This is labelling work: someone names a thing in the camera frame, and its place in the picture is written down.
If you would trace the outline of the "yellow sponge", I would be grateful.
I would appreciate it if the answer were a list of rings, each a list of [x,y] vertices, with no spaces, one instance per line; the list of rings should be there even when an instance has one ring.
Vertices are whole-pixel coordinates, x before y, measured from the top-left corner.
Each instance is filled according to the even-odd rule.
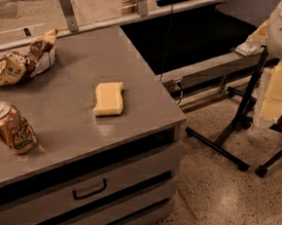
[[[93,114],[96,117],[120,115],[123,112],[122,91],[123,82],[98,84]]]

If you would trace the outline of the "grey drawer cabinet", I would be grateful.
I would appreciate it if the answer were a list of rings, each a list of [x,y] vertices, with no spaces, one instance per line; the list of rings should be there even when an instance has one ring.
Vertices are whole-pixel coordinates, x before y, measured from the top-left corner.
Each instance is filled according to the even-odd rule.
[[[123,82],[123,112],[96,117],[98,84]],[[0,89],[38,135],[0,142],[0,225],[146,225],[172,210],[186,117],[123,31],[57,43],[53,67]],[[73,190],[108,182],[75,201]]]

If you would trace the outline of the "black rolling stand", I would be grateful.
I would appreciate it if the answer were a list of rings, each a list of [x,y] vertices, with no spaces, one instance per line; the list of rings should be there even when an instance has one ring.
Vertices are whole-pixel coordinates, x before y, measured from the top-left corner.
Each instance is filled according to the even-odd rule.
[[[207,139],[205,136],[202,136],[197,131],[194,131],[192,128],[186,128],[186,133],[188,137],[194,137],[197,140],[201,141],[203,144],[207,145],[211,149],[218,152],[220,155],[223,155],[225,158],[233,162],[238,166],[240,171],[247,170],[250,166],[247,165],[242,160],[238,159],[236,156],[231,154],[229,151],[225,150],[222,145],[229,138],[229,135],[237,130],[237,129],[249,129],[253,119],[247,116],[247,113],[252,109],[254,104],[257,102],[256,99],[252,96],[252,92],[259,82],[261,75],[264,71],[264,66],[267,58],[269,57],[269,52],[263,47],[262,54],[260,60],[257,63],[256,69],[254,70],[251,79],[246,87],[246,91],[244,93],[239,92],[237,89],[228,88],[229,94],[231,95],[240,95],[241,101],[239,107],[235,113],[235,117],[231,120],[229,125],[225,128],[225,130],[218,136],[218,138],[213,142]],[[276,153],[272,158],[270,158],[266,163],[262,166],[258,166],[255,169],[255,174],[264,177],[267,173],[267,169],[272,166],[275,162],[279,161],[282,157],[282,149]]]

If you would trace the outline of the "brown chip bag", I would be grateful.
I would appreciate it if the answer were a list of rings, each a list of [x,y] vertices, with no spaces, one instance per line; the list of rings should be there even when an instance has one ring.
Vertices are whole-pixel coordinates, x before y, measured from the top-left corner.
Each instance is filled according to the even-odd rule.
[[[45,72],[55,62],[57,29],[45,32],[21,51],[0,58],[0,88],[12,86]]]

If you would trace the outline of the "orange soda can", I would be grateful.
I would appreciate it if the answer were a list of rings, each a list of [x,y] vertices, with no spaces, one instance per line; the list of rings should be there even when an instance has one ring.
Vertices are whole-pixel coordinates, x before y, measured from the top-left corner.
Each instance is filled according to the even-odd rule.
[[[0,101],[0,141],[14,154],[26,154],[37,142],[31,125],[9,101]]]

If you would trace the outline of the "grey tilted tray top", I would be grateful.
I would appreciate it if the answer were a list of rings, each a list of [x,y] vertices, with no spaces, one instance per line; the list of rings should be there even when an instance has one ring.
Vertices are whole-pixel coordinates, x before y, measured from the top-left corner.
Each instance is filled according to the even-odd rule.
[[[226,16],[259,27],[269,19],[281,0],[226,0],[216,10]]]

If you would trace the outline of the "grey metal rail frame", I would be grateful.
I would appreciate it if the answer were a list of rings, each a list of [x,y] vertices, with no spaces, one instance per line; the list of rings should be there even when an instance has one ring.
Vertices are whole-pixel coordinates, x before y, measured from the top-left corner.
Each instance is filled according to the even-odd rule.
[[[258,62],[258,52],[243,56],[232,51],[256,27],[219,13],[216,7],[224,1],[192,0],[151,10],[144,17],[103,20],[63,32],[58,41],[77,43],[116,28],[171,92],[177,79],[188,89],[239,70],[246,72]]]

